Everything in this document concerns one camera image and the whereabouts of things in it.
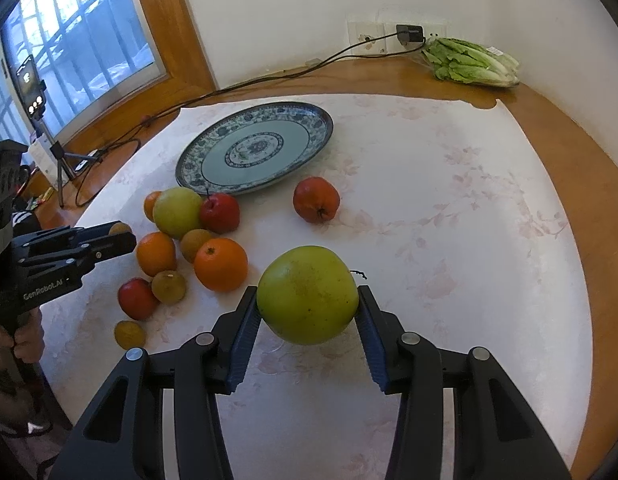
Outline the person's left hand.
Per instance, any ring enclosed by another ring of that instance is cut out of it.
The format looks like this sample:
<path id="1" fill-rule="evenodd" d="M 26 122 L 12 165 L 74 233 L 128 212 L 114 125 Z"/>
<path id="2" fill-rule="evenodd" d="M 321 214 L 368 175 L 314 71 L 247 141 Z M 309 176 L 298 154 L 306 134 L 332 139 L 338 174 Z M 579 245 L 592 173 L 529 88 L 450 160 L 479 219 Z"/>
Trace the person's left hand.
<path id="1" fill-rule="evenodd" d="M 45 348 L 42 313 L 39 308 L 29 312 L 28 321 L 10 336 L 0 325 L 0 370 L 6 367 L 6 351 L 13 350 L 14 356 L 27 364 L 39 362 Z"/>

